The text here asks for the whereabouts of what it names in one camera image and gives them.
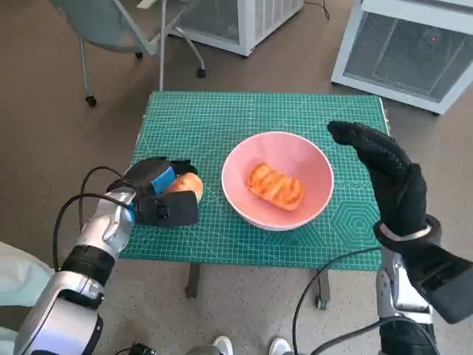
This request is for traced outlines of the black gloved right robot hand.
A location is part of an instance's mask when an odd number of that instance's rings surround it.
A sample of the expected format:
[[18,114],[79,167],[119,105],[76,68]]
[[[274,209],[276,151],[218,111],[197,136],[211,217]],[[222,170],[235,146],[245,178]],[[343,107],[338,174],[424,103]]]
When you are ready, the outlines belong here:
[[336,143],[354,148],[366,166],[381,222],[399,237],[425,229],[426,181],[397,141],[360,123],[331,121],[327,129]]

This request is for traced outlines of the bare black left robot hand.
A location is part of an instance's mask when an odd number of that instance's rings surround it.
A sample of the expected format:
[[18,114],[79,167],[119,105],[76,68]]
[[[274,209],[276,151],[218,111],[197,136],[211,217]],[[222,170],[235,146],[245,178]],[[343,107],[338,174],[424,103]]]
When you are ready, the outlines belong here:
[[140,160],[126,171],[123,182],[135,191],[135,197],[191,191],[199,203],[204,192],[203,182],[190,160],[168,160],[165,157]]

